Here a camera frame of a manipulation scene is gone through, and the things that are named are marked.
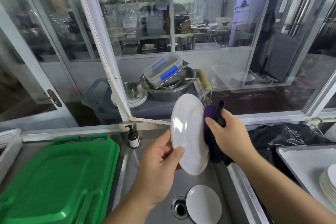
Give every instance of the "bottle label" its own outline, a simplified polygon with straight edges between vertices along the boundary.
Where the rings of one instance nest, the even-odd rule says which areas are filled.
[[[139,138],[133,140],[133,141],[129,141],[129,145],[132,147],[132,148],[136,148],[140,145],[140,141],[139,141]]]

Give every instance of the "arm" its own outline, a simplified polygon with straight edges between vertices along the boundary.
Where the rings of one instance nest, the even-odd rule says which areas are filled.
[[[103,224],[144,224],[149,212],[165,199],[184,154],[183,147],[173,150],[169,139],[170,130],[145,151],[130,192]]]
[[[211,118],[206,123],[220,149],[241,167],[275,223],[336,223],[336,216],[254,149],[245,125],[223,110],[226,127]]]

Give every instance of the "green plastic tray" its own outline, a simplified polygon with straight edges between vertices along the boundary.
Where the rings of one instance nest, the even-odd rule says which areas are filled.
[[[0,197],[0,224],[102,222],[119,152],[109,134],[54,139]]]

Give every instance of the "left hand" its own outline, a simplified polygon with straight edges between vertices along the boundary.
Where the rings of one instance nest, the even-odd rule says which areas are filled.
[[[129,196],[135,197],[149,210],[162,202],[168,195],[184,154],[183,147],[173,150],[170,130],[159,137],[143,154],[136,180]]]

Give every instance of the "stainless steel sink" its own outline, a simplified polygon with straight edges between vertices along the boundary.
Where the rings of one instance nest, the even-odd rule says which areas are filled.
[[[121,153],[110,198],[111,203],[113,202],[112,209],[130,190],[137,175],[142,154],[155,138],[164,133],[164,130],[138,132],[141,146],[135,150],[130,149],[126,143],[127,133],[121,133],[124,139],[121,140]],[[199,184],[209,186],[219,196],[222,204],[222,217],[219,224],[268,223],[244,173],[234,164],[227,168],[223,163],[209,163],[205,171],[197,176],[188,175],[183,170],[176,171],[170,193],[150,212],[145,223],[194,223],[186,212],[183,197],[187,196],[192,187]]]

